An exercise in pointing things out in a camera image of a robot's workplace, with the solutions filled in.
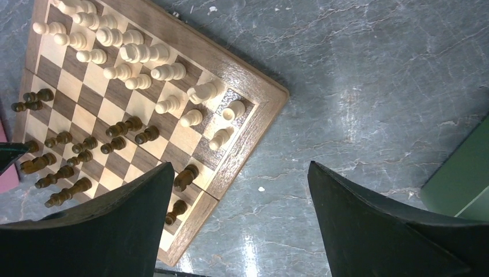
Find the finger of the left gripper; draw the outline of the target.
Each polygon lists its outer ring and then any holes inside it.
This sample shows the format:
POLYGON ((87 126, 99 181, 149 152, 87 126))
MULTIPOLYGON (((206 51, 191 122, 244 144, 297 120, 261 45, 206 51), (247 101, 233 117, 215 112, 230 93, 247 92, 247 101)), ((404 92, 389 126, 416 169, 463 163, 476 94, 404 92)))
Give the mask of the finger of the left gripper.
POLYGON ((23 143, 1 142, 1 168, 2 175, 15 161, 29 151, 29 148, 23 143))

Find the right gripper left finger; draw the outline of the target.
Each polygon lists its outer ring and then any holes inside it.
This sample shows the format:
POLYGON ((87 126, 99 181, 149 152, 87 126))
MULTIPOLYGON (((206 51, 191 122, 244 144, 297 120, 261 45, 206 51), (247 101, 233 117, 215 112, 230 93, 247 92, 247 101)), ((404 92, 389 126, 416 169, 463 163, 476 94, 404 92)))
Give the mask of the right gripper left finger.
POLYGON ((174 181, 163 163, 78 206, 1 226, 2 276, 152 276, 174 181))

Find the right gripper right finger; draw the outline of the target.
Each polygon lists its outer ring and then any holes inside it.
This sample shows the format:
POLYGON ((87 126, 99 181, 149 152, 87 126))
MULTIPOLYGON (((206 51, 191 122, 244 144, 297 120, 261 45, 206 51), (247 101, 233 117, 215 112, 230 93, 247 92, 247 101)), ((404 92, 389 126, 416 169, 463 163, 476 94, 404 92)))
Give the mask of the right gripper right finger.
POLYGON ((488 223, 419 209, 312 161, 311 198, 333 276, 487 276, 488 223))

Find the dark chess pawn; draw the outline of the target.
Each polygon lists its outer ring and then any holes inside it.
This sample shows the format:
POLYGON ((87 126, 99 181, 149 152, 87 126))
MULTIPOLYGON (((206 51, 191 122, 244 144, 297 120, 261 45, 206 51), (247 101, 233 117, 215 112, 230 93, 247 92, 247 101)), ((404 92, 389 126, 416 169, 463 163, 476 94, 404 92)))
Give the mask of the dark chess pawn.
POLYGON ((165 224, 173 225, 179 215, 183 215, 187 210, 187 204, 184 200, 177 200, 172 206, 172 210, 165 216, 165 224))

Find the dark chess rook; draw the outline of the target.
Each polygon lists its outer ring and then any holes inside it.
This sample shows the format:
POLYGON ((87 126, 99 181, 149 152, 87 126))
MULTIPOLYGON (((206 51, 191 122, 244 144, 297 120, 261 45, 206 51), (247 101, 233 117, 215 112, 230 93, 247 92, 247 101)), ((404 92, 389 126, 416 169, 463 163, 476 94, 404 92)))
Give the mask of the dark chess rook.
POLYGON ((183 192, 199 175, 199 169, 194 164, 189 164, 174 179, 174 189, 183 192))

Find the wooden chess board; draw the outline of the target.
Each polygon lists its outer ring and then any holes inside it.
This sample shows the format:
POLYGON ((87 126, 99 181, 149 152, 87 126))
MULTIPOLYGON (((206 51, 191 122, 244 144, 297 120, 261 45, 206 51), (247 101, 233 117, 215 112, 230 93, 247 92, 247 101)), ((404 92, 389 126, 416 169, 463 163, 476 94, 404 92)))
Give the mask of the wooden chess board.
POLYGON ((144 128, 155 126, 160 135, 143 145, 135 133, 125 135, 122 150, 103 154, 74 168, 57 183, 68 188, 80 178, 92 187, 75 195, 84 203, 117 189, 154 167, 169 162, 180 173, 198 167, 196 179, 182 192, 173 191, 172 203, 183 200, 187 210, 165 225, 157 257, 169 266, 180 260, 204 222, 218 205, 250 154, 288 100, 289 92, 227 49, 151 1, 95 1, 98 15, 112 15, 118 29, 134 29, 146 45, 165 45, 169 61, 186 68, 181 80, 155 80, 148 89, 127 89, 121 80, 103 76, 103 65, 81 63, 70 46, 52 37, 29 34, 21 93, 51 89, 54 100, 38 111, 16 116, 13 141, 37 142, 37 152, 20 162, 51 153, 56 162, 39 171, 53 174, 73 156, 70 144, 47 148, 44 141, 62 131, 74 143, 93 136, 98 144, 110 141, 106 130, 132 116, 144 128))

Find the pink plastic bin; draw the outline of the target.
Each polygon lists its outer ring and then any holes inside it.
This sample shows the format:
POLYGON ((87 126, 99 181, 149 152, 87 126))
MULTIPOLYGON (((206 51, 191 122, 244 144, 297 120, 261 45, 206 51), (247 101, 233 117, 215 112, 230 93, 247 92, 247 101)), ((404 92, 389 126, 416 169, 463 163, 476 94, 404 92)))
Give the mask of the pink plastic bin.
MULTIPOLYGON (((6 133, 1 122, 1 142, 8 142, 6 133)), ((1 175, 1 194, 6 193, 19 186, 20 177, 15 164, 13 163, 2 175, 1 175)))

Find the green plastic bin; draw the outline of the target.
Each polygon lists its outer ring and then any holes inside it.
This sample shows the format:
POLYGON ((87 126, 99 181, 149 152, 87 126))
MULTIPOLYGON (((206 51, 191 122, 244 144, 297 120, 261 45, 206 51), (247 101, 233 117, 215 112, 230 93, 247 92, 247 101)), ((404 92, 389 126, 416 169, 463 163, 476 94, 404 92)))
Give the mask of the green plastic bin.
POLYGON ((488 221, 488 118, 485 118, 422 186, 431 212, 488 221))

